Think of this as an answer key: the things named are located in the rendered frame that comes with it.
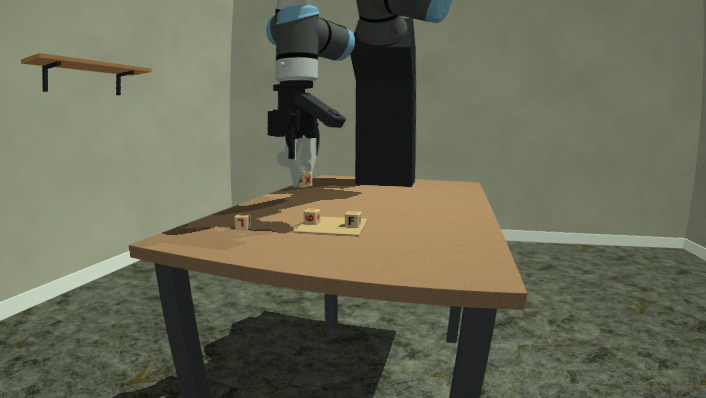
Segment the pale yellow mat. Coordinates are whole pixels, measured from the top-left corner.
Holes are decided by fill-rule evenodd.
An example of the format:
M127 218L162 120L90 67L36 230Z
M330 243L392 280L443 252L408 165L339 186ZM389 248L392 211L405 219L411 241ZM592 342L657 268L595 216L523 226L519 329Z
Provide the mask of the pale yellow mat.
M293 230L293 233L339 235L339 236L360 236L368 219L361 218L361 225L358 228L345 227L345 218L340 217L320 217L320 222L316 225L300 224Z

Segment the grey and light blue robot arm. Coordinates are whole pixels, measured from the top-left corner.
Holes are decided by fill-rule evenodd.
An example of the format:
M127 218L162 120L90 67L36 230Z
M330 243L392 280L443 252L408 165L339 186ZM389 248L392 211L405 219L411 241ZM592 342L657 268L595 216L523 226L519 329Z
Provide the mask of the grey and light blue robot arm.
M319 18L318 8L311 6L310 2L311 0L277 0L275 14L267 23L267 37L276 45L276 80L279 82L316 81L318 57L340 61L346 59L354 49L355 37L352 31L346 26ZM359 12L359 40L370 45L387 45L398 42L407 35L408 28L403 16L439 23L446 17L452 0L356 2ZM364 35L361 35L362 33ZM346 121L337 110L310 93L297 91L293 102L328 127L341 128Z

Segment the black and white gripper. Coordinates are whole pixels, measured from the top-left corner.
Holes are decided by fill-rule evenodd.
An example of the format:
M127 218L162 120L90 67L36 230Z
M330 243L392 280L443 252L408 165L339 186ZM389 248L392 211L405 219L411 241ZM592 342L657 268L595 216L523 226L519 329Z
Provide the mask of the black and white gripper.
M278 91L278 110L268 111L268 135L286 139L285 150L278 154L277 161L290 168L295 187L302 176L301 162L306 167L305 172L313 172L319 148L317 118L293 102L297 91L305 92L309 88L313 88L313 81L287 80L273 85L273 91Z

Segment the cream block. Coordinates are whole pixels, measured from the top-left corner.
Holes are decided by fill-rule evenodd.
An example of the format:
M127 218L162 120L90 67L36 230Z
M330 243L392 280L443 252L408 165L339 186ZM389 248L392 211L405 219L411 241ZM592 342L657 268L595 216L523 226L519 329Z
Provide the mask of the cream block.
M307 209L304 212L304 224L316 225L320 222L320 209Z
M345 227L358 228L361 225L361 212L348 211L345 214Z
M235 216L235 229L248 230L251 227L250 214L237 214Z
M306 188L306 187L312 186L312 172L301 171L301 175L302 176L301 176L298 187Z

